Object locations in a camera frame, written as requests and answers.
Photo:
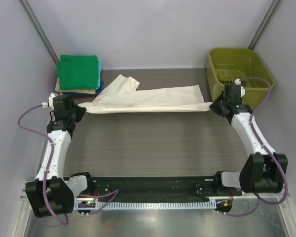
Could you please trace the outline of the white t shirt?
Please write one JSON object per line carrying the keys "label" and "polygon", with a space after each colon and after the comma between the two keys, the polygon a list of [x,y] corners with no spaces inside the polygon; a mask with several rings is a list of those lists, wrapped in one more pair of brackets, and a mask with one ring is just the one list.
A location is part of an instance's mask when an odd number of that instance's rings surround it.
{"label": "white t shirt", "polygon": [[138,90],[140,82],[119,75],[91,102],[80,103],[90,114],[206,112],[211,102],[205,102],[198,85]]}

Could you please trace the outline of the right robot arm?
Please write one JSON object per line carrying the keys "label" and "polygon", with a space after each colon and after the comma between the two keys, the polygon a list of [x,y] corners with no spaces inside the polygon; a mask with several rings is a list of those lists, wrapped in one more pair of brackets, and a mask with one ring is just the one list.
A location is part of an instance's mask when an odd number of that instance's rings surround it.
{"label": "right robot arm", "polygon": [[249,105],[242,103],[240,85],[225,85],[220,96],[210,105],[211,111],[226,118],[238,133],[248,159],[240,172],[223,171],[220,179],[212,183],[217,195],[225,195],[230,188],[246,193],[288,194],[286,169],[288,159],[277,153],[266,141],[256,125],[255,116]]}

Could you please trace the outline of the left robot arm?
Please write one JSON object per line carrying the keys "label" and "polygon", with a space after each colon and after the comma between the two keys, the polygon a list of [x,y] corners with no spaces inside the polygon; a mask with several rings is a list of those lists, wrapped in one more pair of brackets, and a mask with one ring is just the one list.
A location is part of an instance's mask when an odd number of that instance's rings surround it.
{"label": "left robot arm", "polygon": [[87,198],[95,191],[89,172],[71,175],[64,181],[67,149],[86,109],[78,106],[72,97],[56,93],[51,93],[41,107],[51,109],[47,133],[39,133],[47,139],[47,147],[35,179],[26,183],[25,193],[37,218],[68,215],[74,209],[76,197]]}

